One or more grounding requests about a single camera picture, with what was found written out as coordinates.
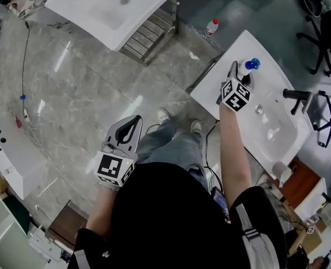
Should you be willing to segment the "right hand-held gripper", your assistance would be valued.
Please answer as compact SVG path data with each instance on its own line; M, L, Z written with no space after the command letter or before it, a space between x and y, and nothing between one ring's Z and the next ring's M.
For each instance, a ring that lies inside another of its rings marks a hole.
M252 74L244 75L241 82L238 81L238 62L233 61L228 72L226 82L222 83L217 105L225 104L233 112L237 113L250 101L251 91L254 88Z

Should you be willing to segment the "blue-capped white spray bottle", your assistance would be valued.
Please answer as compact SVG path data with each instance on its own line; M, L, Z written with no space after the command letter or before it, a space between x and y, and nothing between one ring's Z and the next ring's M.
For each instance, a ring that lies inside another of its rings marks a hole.
M260 60L258 58L246 58L238 63L238 76L246 76L252 70L258 70L260 68Z

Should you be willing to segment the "person's right forearm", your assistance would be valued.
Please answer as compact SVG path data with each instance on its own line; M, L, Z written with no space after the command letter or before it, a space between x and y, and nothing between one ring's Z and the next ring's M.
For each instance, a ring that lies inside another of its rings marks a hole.
M220 105L219 113L222 186L227 205L231 207L253 183L236 114L225 104Z

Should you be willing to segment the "person's left forearm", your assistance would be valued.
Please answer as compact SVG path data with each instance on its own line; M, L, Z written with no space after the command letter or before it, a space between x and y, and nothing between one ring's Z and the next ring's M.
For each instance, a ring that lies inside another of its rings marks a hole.
M100 186L95 204L87 220L86 229L108 239L111 232L111 215L117 191Z

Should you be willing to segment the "white sink with steel stand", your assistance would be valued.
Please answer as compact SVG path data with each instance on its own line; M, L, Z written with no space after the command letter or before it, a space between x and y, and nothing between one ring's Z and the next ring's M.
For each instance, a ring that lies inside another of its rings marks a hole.
M47 0L45 6L118 52L166 1Z

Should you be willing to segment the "person's left white shoe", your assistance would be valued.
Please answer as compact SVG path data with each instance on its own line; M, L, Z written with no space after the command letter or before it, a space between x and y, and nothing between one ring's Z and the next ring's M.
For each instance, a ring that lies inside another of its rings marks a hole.
M170 119L169 113L164 108L158 108L156 110L156 115L157 115L157 119L159 121L159 124L162 124L166 120Z

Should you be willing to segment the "person's white shoe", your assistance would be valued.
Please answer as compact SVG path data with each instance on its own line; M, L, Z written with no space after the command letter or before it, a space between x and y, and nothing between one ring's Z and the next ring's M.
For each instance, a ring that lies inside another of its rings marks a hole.
M164 108L158 108L156 110L156 115L157 115L157 119L159 121L159 124L162 124L166 120L170 119L169 113Z
M194 120L190 126L190 132L193 134L202 135L202 123L199 120Z

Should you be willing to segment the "white bottle red cap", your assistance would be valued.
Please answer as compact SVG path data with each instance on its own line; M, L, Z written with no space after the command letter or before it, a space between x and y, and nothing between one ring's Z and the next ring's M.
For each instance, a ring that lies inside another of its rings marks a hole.
M205 34L207 36L212 36L218 29L219 26L219 20L218 19L213 19L210 21L205 29Z

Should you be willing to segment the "black faucet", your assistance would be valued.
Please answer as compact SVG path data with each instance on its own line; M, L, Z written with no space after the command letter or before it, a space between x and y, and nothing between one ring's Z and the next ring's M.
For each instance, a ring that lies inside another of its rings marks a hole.
M295 115L297 113L297 110L299 109L299 106L302 102L304 102L304 105L303 105L301 111L303 114L306 114L306 112L312 102L312 99L313 99L313 93L309 92L309 91L297 91L297 90L284 89L282 94L285 99L296 100L295 106L291 109L292 115Z

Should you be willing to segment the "person's right white shoe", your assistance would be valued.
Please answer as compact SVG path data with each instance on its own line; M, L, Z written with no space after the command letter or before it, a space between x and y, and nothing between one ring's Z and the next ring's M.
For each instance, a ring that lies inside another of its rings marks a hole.
M190 126L190 132L193 134L202 135L202 123L199 120L194 120Z

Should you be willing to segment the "person's black shirt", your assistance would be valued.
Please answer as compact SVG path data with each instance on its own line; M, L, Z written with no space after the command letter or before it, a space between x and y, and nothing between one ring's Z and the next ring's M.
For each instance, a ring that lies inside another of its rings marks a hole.
M82 228L75 249L90 269L250 269L236 207L274 245L286 269L286 240L265 191L250 187L229 210L231 223L187 171L167 163L137 165L118 191L108 239Z

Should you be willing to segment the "black device blue screen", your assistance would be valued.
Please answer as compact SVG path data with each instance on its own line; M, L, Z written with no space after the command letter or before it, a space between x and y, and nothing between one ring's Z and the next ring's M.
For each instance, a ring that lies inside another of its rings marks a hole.
M212 191L211 191L211 195L212 195L213 200L218 204L221 211L223 212L225 221L228 224L230 224L231 221L229 218L229 210L227 207L227 203L226 203L224 194L220 191L220 189L218 187L213 187Z

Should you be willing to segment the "brown wooden table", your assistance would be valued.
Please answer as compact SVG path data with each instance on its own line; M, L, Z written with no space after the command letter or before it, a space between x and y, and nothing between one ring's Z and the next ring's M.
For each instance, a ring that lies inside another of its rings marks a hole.
M279 187L278 179L274 181L274 184L278 187L290 207L295 210L319 183L320 176L297 156L289 163L289 167L292 170L292 175L284 183L283 187Z

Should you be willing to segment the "white box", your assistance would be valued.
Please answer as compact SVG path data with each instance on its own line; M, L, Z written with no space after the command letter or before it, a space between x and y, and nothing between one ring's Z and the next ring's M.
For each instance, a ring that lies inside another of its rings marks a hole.
M326 202L323 193L327 194L327 185L324 178L320 178L316 186L304 198L304 200L294 209L295 214L306 222L316 214L317 210Z

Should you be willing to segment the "white green cabinet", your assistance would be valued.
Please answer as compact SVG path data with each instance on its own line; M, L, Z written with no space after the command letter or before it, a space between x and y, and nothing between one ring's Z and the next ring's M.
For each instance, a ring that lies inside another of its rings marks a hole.
M0 269L43 269L46 263L0 199Z

